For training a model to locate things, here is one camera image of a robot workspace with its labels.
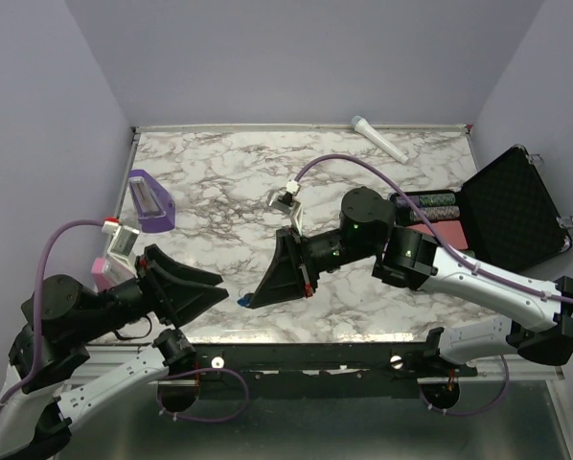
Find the blue key tag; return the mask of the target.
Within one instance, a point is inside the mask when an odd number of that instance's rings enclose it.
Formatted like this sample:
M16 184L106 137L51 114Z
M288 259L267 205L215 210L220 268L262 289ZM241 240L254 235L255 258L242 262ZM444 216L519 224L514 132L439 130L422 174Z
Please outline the blue key tag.
M248 308L248 307L250 306L250 304L251 304L251 299L252 299L251 296L248 296L248 295L242 296L242 297L237 301L237 303L238 303L238 305L241 306L241 307Z

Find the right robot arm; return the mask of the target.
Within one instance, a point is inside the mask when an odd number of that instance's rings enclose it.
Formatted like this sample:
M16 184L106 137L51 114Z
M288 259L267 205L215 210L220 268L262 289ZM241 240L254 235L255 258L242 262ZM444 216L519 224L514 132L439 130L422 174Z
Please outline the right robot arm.
M573 280L529 279L398 226L393 202L366 187L343 196L339 217L338 228L311 237L296 224L277 231L273 258L249 308L310 298L322 273L373 258L372 275L386 285L452 295L497 314L429 333L430 346L420 354L427 373L440 376L453 365L500 355L550 366L571 358L573 316L564 293Z

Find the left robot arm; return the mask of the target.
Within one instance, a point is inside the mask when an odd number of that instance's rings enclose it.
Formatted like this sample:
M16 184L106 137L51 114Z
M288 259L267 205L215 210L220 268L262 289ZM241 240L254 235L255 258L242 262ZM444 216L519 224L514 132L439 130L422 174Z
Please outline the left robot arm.
M67 275L42 278L21 307L26 326L9 352L0 393L0 459L47 459L109 399L141 384L185 377L195 350L181 327L228 296L216 273L178 263L153 244L134 275L94 292ZM87 343L154 314L166 330L137 357L76 392L58 390L90 355Z

